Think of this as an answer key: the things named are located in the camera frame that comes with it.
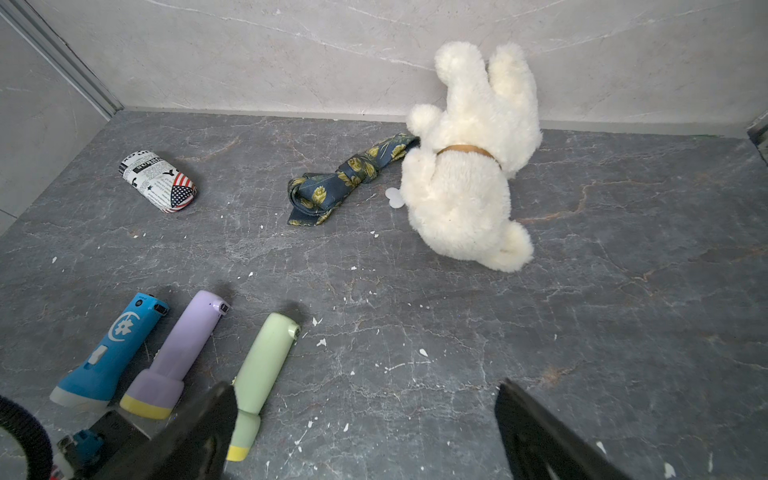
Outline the blue flashlight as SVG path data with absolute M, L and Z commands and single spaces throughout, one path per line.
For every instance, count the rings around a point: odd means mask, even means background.
M 57 384 L 49 399 L 78 410 L 107 407 L 123 372 L 169 310 L 167 303 L 137 293 L 88 358 Z

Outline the green flashlight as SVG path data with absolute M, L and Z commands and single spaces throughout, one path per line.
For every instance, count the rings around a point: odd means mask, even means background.
M 261 410 L 300 331 L 280 313 L 271 313 L 256 336 L 232 385 L 238 414 L 226 460 L 243 461 L 261 426 Z

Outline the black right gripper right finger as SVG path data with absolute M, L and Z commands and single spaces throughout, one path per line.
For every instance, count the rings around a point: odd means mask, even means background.
M 499 386 L 494 414 L 515 479 L 629 479 L 509 379 Z

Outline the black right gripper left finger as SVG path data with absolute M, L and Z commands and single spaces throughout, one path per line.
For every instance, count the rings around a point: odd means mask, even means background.
M 97 479 L 219 479 L 238 414 L 234 387 L 220 382 L 142 445 L 122 449 Z

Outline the purple flashlight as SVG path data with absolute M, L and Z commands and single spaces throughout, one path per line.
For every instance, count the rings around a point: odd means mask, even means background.
M 205 290 L 198 291 L 150 367 L 142 370 L 133 380 L 119 407 L 143 418 L 168 418 L 181 397 L 185 376 L 229 309 L 230 305 L 220 296 Z

